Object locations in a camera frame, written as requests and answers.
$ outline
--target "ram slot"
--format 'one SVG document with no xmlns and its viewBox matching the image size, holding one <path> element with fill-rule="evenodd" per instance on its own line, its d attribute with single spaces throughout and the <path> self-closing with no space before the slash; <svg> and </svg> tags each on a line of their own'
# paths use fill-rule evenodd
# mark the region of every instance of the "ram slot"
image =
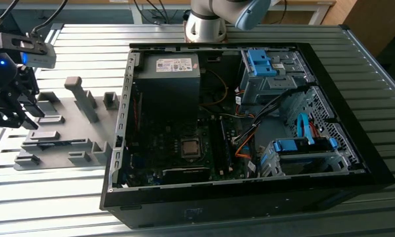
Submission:
<svg viewBox="0 0 395 237">
<path fill-rule="evenodd" d="M 209 139 L 213 156 L 215 172 L 224 175 L 229 172 L 231 155 L 228 141 L 223 129 L 221 119 L 212 117 L 209 120 Z"/>
</svg>

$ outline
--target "slotted aluminum table surface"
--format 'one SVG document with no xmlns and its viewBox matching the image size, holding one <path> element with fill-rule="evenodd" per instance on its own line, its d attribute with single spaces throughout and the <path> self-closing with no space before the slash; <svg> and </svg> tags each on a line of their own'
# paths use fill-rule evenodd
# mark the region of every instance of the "slotted aluminum table surface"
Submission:
<svg viewBox="0 0 395 237">
<path fill-rule="evenodd" d="M 308 42 L 395 175 L 395 83 L 349 31 L 335 26 L 229 27 L 231 42 Z M 72 96 L 66 76 L 80 76 L 92 95 L 121 94 L 129 43 L 182 42 L 182 26 L 53 26 L 53 70 L 37 70 L 41 91 Z M 395 185 L 332 209 L 223 223 L 129 230 L 98 209 L 104 167 L 16 171 L 25 129 L 0 129 L 0 235 L 44 236 L 395 236 Z"/>
</svg>

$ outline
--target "table leg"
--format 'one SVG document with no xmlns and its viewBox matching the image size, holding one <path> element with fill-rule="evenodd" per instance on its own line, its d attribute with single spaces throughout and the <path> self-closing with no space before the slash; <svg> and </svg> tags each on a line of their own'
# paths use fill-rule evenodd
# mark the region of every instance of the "table leg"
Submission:
<svg viewBox="0 0 395 237">
<path fill-rule="evenodd" d="M 320 5 L 317 10 L 315 11 L 308 24 L 309 25 L 320 25 L 323 18 L 328 12 L 329 6 L 328 5 Z"/>
<path fill-rule="evenodd" d="M 142 22 L 142 16 L 140 15 L 140 12 L 134 6 L 134 4 L 130 4 L 130 11 L 132 11 L 132 16 L 133 16 L 133 24 L 141 25 Z"/>
</svg>

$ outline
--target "open computer case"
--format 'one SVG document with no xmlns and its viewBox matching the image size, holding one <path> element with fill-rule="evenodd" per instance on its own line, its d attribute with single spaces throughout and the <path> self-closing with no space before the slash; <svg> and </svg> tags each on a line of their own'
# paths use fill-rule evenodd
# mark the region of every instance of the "open computer case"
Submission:
<svg viewBox="0 0 395 237">
<path fill-rule="evenodd" d="M 321 211 L 395 183 L 309 44 L 130 49 L 100 201 L 128 227 Z"/>
</svg>

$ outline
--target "orange wire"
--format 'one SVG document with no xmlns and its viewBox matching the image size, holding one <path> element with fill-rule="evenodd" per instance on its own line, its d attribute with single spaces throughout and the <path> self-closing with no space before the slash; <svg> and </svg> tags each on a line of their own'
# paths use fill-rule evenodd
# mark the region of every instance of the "orange wire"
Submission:
<svg viewBox="0 0 395 237">
<path fill-rule="evenodd" d="M 315 133 L 315 136 L 316 136 L 316 137 L 320 137 L 319 131 L 317 131 L 317 129 L 316 129 L 313 123 L 309 122 L 308 125 L 309 125 L 309 127 L 311 127 L 311 129 L 312 129 L 312 132 Z"/>
<path fill-rule="evenodd" d="M 244 145 L 247 144 L 247 142 L 249 141 L 251 137 L 255 135 L 255 132 L 256 132 L 256 131 L 253 131 L 253 132 L 251 133 L 251 135 L 247 137 L 247 139 L 244 140 L 243 144 L 240 145 L 240 147 L 239 147 L 239 149 L 237 149 L 237 151 L 236 151 L 235 156 L 240 156 L 240 157 L 245 156 L 245 155 L 243 155 L 243 154 L 239 154 L 239 152 L 240 152 L 240 150 L 243 149 L 243 147 L 244 147 Z"/>
<path fill-rule="evenodd" d="M 237 115 L 237 116 L 245 116 L 245 115 L 240 115 L 240 114 L 239 114 L 239 105 L 236 106 L 236 115 Z"/>
<path fill-rule="evenodd" d="M 251 159 L 249 156 L 247 156 L 247 155 L 240 155 L 240 154 L 237 154 L 236 157 L 243 157 L 243 158 Z"/>
<path fill-rule="evenodd" d="M 227 98 L 227 95 L 228 95 L 228 87 L 227 87 L 227 84 L 225 84 L 224 80 L 221 79 L 221 77 L 215 73 L 215 71 L 212 71 L 209 69 L 207 69 L 207 72 L 211 72 L 217 77 L 217 79 L 221 81 L 221 83 L 224 84 L 225 92 L 224 92 L 223 98 L 219 101 L 215 101 L 212 103 L 199 104 L 200 106 L 216 105 L 216 104 L 221 103 L 224 101 L 224 99 Z"/>
</svg>

